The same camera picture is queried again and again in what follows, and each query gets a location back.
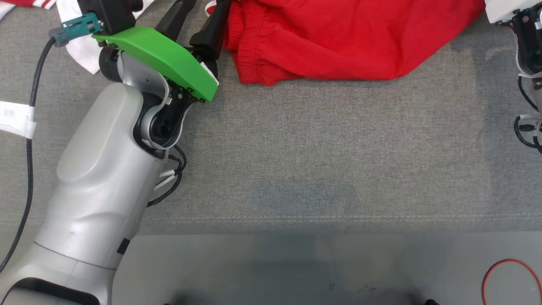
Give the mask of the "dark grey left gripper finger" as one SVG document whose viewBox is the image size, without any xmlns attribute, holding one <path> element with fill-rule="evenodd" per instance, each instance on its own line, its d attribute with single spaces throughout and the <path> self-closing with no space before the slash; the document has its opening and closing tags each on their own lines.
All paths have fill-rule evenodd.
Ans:
<svg viewBox="0 0 542 305">
<path fill-rule="evenodd" d="M 207 20 L 201 30 L 190 39 L 192 54 L 196 58 L 218 58 L 228 23 L 231 0 L 211 0 L 205 6 Z"/>
<path fill-rule="evenodd" d="M 197 0 L 176 0 L 159 21 L 155 30 L 176 42 L 187 15 L 196 3 Z"/>
</svg>

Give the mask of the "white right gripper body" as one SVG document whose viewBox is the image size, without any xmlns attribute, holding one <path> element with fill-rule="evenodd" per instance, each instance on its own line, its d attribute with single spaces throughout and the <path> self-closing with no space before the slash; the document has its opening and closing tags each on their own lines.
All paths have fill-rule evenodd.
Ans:
<svg viewBox="0 0 542 305">
<path fill-rule="evenodd" d="M 541 2 L 541 0 L 486 0 L 485 11 L 489 23 L 495 24 L 498 21 L 509 21 L 515 11 L 532 8 Z"/>
</svg>

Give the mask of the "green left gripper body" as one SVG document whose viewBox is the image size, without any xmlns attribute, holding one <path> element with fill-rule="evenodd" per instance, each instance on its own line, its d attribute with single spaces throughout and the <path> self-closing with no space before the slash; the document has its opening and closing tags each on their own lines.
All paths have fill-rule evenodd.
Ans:
<svg viewBox="0 0 542 305">
<path fill-rule="evenodd" d="M 185 89 L 199 101 L 211 102 L 219 81 L 208 65 L 188 50 L 151 27 L 135 26 L 111 36 L 94 34 L 97 42 L 108 42 Z"/>
</svg>

